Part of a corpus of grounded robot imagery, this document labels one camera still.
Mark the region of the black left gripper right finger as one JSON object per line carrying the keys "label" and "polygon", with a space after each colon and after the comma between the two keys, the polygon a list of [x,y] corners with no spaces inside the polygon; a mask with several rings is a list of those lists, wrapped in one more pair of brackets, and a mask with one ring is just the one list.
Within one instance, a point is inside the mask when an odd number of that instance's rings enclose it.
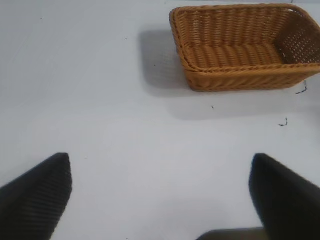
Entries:
{"label": "black left gripper right finger", "polygon": [[253,157],[248,185],[269,239],[320,238],[318,186],[264,153]]}

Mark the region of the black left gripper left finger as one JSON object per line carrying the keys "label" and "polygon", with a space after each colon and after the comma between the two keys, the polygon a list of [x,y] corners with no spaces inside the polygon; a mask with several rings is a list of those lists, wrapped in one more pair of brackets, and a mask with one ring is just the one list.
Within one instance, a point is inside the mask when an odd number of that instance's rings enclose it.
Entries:
{"label": "black left gripper left finger", "polygon": [[0,189],[2,240],[51,239],[72,193],[69,155],[56,153]]}

